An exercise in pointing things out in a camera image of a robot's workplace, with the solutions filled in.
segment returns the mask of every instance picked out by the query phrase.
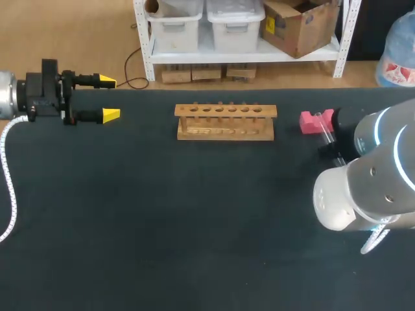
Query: silver motor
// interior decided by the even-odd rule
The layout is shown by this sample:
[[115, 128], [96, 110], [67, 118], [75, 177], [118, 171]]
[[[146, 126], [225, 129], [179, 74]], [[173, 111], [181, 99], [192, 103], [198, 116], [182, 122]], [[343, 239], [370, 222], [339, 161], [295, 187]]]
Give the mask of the silver motor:
[[0, 119], [11, 120], [18, 112], [18, 81], [10, 71], [0, 71]]

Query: cardboard box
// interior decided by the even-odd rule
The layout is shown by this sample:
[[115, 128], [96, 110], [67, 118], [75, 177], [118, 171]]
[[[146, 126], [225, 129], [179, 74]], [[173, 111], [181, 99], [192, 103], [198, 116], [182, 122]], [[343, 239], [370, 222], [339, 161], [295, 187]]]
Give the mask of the cardboard box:
[[331, 41], [341, 0], [266, 0], [261, 37], [299, 58]]

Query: white coiled cable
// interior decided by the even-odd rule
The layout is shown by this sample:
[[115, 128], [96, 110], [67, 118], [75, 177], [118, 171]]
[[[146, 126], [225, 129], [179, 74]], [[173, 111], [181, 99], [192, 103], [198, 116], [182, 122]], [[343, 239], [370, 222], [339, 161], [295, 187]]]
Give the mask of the white coiled cable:
[[369, 253], [373, 248], [375, 248], [382, 240], [385, 238], [386, 235], [389, 233], [389, 229], [383, 230], [387, 224], [391, 223], [392, 217], [386, 217], [383, 218], [382, 224], [379, 224], [376, 226], [376, 228], [372, 231], [372, 234], [370, 235], [369, 239], [366, 241], [366, 243], [361, 248], [361, 254], [367, 254]]
[[16, 195], [14, 193], [14, 187], [12, 183], [12, 178], [10, 177], [10, 172], [8, 171], [7, 159], [6, 159], [6, 136], [8, 131], [17, 123], [28, 122], [26, 115], [15, 118], [11, 120], [6, 126], [0, 137], [0, 157], [1, 157], [1, 166], [3, 167], [3, 172], [5, 173], [6, 184], [8, 188], [8, 193], [10, 194], [10, 201], [12, 204], [12, 217], [8, 223], [6, 231], [0, 236], [0, 243], [5, 240], [6, 237], [12, 232], [16, 220], [18, 217], [18, 203], [16, 201]]

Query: black tablecloth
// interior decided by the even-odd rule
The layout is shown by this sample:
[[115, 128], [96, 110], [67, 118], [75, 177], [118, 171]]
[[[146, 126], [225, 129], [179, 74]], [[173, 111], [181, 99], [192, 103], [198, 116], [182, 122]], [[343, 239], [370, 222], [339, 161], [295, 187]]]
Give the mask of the black tablecloth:
[[[18, 124], [7, 156], [18, 223], [0, 244], [0, 310], [410, 310], [415, 232], [373, 252], [323, 228], [319, 136], [300, 112], [368, 113], [411, 89], [77, 91], [119, 121]], [[273, 142], [177, 141], [175, 104], [276, 104]], [[10, 202], [0, 178], [0, 231]]]

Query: shelf leg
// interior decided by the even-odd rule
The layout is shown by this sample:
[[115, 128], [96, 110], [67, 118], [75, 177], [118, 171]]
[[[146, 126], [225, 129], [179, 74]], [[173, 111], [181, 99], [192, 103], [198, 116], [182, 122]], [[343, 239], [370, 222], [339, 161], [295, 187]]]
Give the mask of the shelf leg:
[[347, 7], [349, 8], [346, 18], [346, 23], [343, 26], [342, 39], [340, 41], [340, 50], [338, 53], [338, 58], [336, 61], [335, 71], [333, 73], [333, 78], [341, 78], [343, 75], [344, 66], [346, 65], [346, 60], [349, 53], [351, 38], [353, 37], [353, 31], [355, 30], [357, 15], [359, 14], [359, 9], [361, 7], [362, 0], [350, 0], [350, 3], [344, 5], [345, 13]]
[[154, 76], [154, 65], [150, 59], [154, 42], [150, 44], [150, 36], [148, 35], [148, 23], [144, 15], [144, 1], [145, 0], [134, 0], [134, 12], [136, 13], [137, 30], [138, 36], [140, 38], [145, 75], [148, 81], [155, 81], [156, 78]]

